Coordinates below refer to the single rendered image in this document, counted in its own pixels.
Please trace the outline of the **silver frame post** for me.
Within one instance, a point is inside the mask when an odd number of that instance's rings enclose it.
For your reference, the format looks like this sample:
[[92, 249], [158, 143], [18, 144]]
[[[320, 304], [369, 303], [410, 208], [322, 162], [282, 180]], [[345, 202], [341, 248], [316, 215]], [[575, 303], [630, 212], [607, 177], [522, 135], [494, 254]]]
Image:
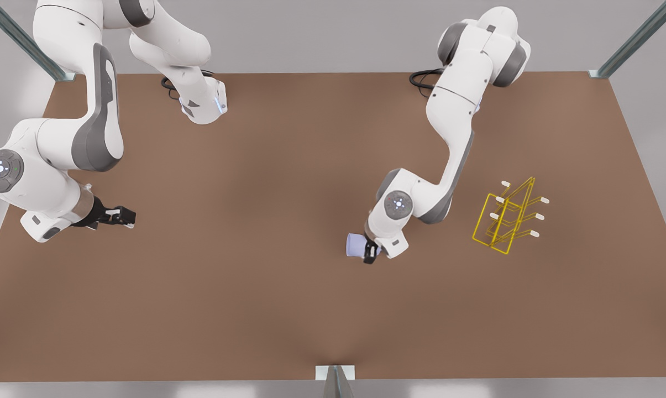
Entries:
[[315, 380], [324, 380], [323, 398], [354, 398], [355, 365], [317, 365], [315, 371]]
[[55, 61], [49, 58], [39, 48], [34, 39], [2, 7], [0, 7], [0, 29], [55, 81], [74, 81], [75, 73], [64, 71]]
[[644, 20], [640, 27], [616, 50], [598, 70], [590, 70], [590, 78], [611, 77], [640, 47], [666, 23], [666, 0]]

